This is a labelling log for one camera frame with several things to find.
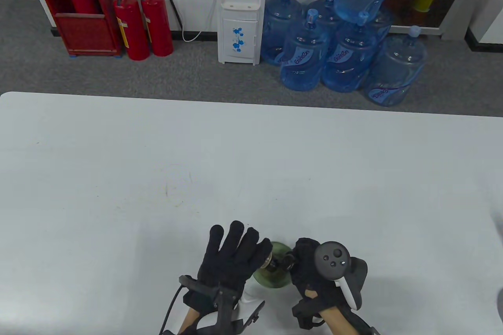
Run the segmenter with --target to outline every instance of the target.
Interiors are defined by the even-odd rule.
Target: baseboard
[[[473,52],[503,53],[503,44],[480,43],[470,28],[466,32],[465,41]]]
[[[60,37],[59,30],[57,27],[51,27],[51,34],[53,37]]]
[[[199,31],[184,31],[185,40],[191,40],[196,37]],[[181,31],[172,31],[171,38],[173,40],[182,40],[182,32]],[[217,41],[217,33],[215,31],[203,31],[201,35],[197,37],[198,41],[201,42],[216,42]]]

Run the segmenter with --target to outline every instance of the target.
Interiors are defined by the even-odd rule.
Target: gray carpet
[[[503,54],[464,41],[424,40],[429,61],[406,100],[391,110],[503,116]],[[220,64],[215,42],[175,42],[169,57],[70,59],[37,0],[0,0],[0,93],[28,91],[287,106],[382,109],[359,93],[282,86],[276,67]]]

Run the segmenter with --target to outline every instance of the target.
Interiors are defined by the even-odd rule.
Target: white table
[[[383,335],[501,334],[502,150],[501,118],[4,94],[0,333],[155,335],[239,219],[365,259]],[[266,299],[246,335],[302,331],[293,287],[246,289]]]

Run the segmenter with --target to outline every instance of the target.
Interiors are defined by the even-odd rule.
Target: hand
[[[216,287],[220,284],[235,290],[238,293],[237,299],[241,297],[244,283],[264,264],[273,249],[268,238],[257,243],[259,232],[252,227],[248,228],[241,239],[243,232],[244,225],[241,222],[232,222],[229,233],[220,248],[223,228],[220,225],[214,225],[210,229],[206,254],[197,274],[198,282],[208,287]],[[198,292],[187,292],[184,303],[199,312],[201,316],[216,310],[210,297]]]
[[[314,251],[320,245],[316,240],[300,238],[292,251],[297,263],[290,271],[292,283],[303,299],[318,296],[327,308],[347,305],[341,288],[336,283],[322,277],[314,265]]]

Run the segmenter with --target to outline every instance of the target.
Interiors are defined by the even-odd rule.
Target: white water dispenser
[[[260,62],[266,0],[218,0],[218,60]]]

